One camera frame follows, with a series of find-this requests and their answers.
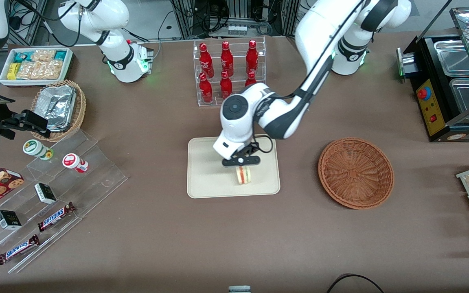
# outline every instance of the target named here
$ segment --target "yellow control panel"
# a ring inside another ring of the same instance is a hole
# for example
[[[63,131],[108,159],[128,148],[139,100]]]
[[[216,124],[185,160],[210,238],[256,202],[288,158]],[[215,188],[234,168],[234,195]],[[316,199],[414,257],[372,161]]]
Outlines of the yellow control panel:
[[[435,98],[434,89],[432,83],[428,79],[421,87],[415,91],[417,100],[421,106],[421,112],[425,119],[426,129],[428,134],[435,135],[439,130],[445,127],[445,120],[443,114]]]

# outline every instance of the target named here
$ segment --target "glass display case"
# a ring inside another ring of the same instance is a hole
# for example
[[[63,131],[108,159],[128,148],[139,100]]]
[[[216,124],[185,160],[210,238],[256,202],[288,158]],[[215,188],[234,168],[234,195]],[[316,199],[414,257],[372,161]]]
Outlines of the glass display case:
[[[444,2],[424,31],[403,52],[398,48],[398,65],[430,141],[469,141],[469,7]]]

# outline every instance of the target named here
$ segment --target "acrylic bottle rack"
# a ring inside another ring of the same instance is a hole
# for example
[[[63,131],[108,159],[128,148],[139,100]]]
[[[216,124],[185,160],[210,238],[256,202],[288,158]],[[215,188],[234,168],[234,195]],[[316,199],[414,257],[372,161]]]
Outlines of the acrylic bottle rack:
[[[99,149],[97,141],[82,130],[60,140],[52,149],[53,158],[48,161],[36,158],[29,163],[20,171],[25,183],[0,200],[0,210],[16,212],[22,225],[14,231],[4,230],[0,226],[0,254],[27,241],[34,234],[37,234],[41,243],[0,266],[8,273],[21,271],[128,179]],[[68,153],[78,154],[87,161],[88,171],[78,173],[63,167],[61,161]],[[57,198],[54,204],[45,204],[39,200],[34,189],[38,182],[52,188]],[[68,202],[72,202],[76,210],[44,232],[39,232],[37,223],[44,221]]]
[[[235,37],[232,39],[202,39],[194,41],[193,43],[193,64],[195,72],[195,83],[197,85],[197,101],[199,106],[220,106],[222,105],[223,99],[220,91],[220,80],[222,66],[220,63],[220,56],[222,54],[222,41],[229,41],[229,47],[233,53],[234,60],[234,75],[231,76],[231,82],[233,85],[233,93],[239,93],[245,87],[245,81],[247,80],[247,72],[245,70],[245,55],[249,49],[249,41],[254,39],[256,41],[256,50],[258,51],[258,70],[256,72],[255,79],[257,82],[267,81],[267,68],[266,68],[266,44],[264,37]],[[213,69],[215,75],[209,79],[213,88],[213,102],[207,104],[204,102],[202,95],[200,94],[199,88],[199,74],[202,72],[200,67],[200,50],[199,45],[205,43],[207,45],[207,51],[210,53],[213,59]]]

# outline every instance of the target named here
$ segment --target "white tray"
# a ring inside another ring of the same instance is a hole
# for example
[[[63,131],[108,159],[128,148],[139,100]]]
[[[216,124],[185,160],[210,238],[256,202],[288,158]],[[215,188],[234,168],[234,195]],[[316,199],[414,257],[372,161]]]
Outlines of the white tray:
[[[8,68],[15,59],[15,55],[19,52],[31,52],[34,50],[57,50],[57,51],[66,51],[65,59],[63,60],[63,67],[61,68],[61,73],[57,79],[41,79],[41,80],[8,80],[7,73]],[[72,50],[66,47],[44,47],[44,48],[17,48],[12,49],[8,52],[8,57],[5,61],[5,65],[0,74],[0,83],[2,85],[7,85],[8,87],[33,87],[36,85],[49,85],[56,81],[65,80],[68,68],[70,67],[71,58],[73,56]]]
[[[268,150],[271,142],[257,137],[260,147]],[[257,152],[259,165],[251,166],[251,183],[238,184],[234,167],[223,167],[222,157],[213,149],[216,137],[194,138],[188,144],[188,195],[191,198],[274,195],[280,191],[276,142],[272,152]]]

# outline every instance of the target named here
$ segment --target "snickers bar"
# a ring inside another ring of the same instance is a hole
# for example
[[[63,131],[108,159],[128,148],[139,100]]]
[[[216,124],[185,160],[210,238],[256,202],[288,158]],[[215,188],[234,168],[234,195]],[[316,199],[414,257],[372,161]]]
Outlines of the snickers bar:
[[[15,257],[18,254],[21,254],[26,249],[33,247],[34,245],[39,245],[39,237],[37,235],[33,235],[32,238],[24,241],[20,245],[17,245],[12,250],[7,251],[6,254],[0,254],[0,265],[3,265],[11,258]]]
[[[47,228],[57,223],[57,221],[64,218],[73,210],[75,210],[75,207],[73,206],[72,202],[69,202],[66,206],[63,206],[63,208],[61,208],[59,211],[57,211],[56,213],[54,213],[50,217],[47,217],[44,221],[39,223],[38,224],[39,231],[41,232],[45,231]]]

